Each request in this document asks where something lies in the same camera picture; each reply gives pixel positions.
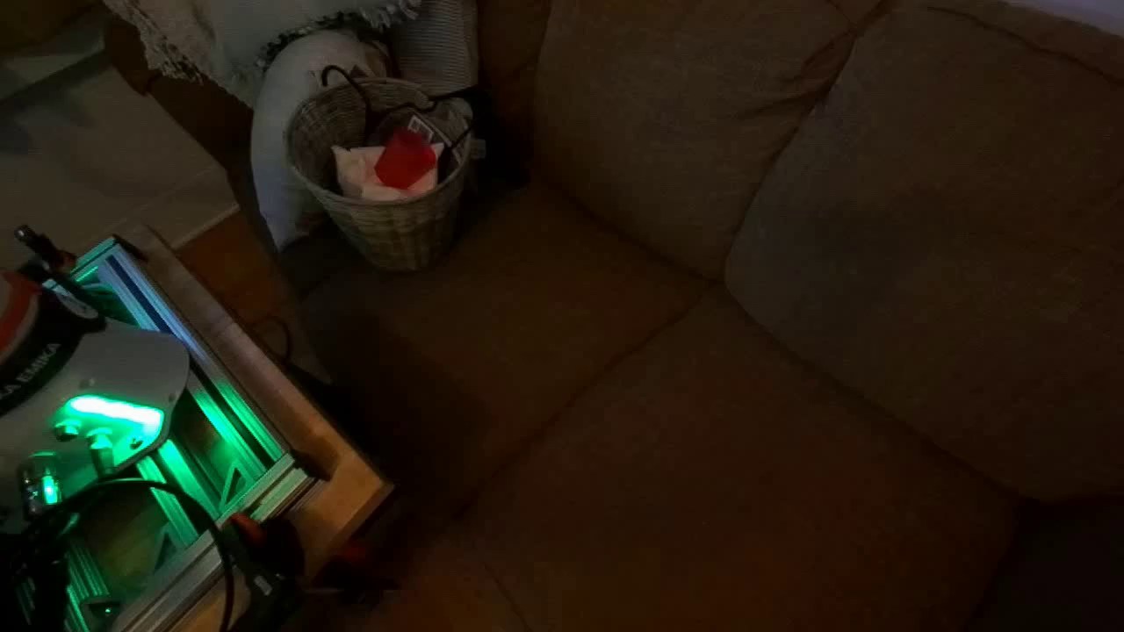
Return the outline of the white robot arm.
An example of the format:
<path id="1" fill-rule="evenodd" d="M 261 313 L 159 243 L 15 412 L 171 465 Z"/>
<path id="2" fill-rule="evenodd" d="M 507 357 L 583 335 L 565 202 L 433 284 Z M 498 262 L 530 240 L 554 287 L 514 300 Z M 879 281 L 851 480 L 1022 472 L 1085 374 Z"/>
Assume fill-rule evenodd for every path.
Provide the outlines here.
<path id="1" fill-rule="evenodd" d="M 74 258 L 30 226 L 30 260 L 0 274 L 0 519 L 23 529 L 147 458 L 171 424 L 190 353 L 114 317 Z"/>

